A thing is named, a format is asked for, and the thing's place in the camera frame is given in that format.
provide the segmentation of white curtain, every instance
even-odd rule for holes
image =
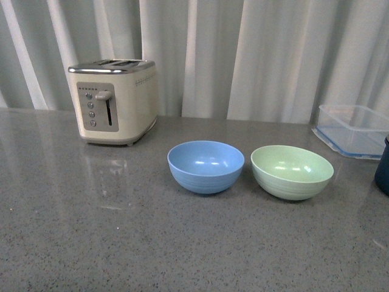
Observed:
[[[389,0],[0,0],[0,106],[72,110],[67,68],[154,60],[161,115],[389,116]]]

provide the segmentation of dark blue object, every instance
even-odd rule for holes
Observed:
[[[389,135],[385,138],[385,150],[378,165],[374,180],[381,191],[389,195]]]

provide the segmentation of countertop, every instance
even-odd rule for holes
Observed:
[[[0,110],[1,291],[388,291],[389,197],[377,161],[332,151],[311,125],[158,117],[132,147],[85,144],[73,112]],[[229,189],[199,196],[169,149],[242,151]],[[334,166],[326,189],[279,200],[254,149],[293,145]]]

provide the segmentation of toaster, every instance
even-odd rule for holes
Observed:
[[[78,130],[86,142],[132,145],[156,123],[153,61],[101,60],[68,72]]]

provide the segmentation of plastic container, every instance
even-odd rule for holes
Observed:
[[[320,105],[314,133],[340,154],[379,160],[389,133],[389,118],[365,106]]]
[[[374,180],[381,191],[389,195],[389,135],[385,138],[385,150],[378,165]]]

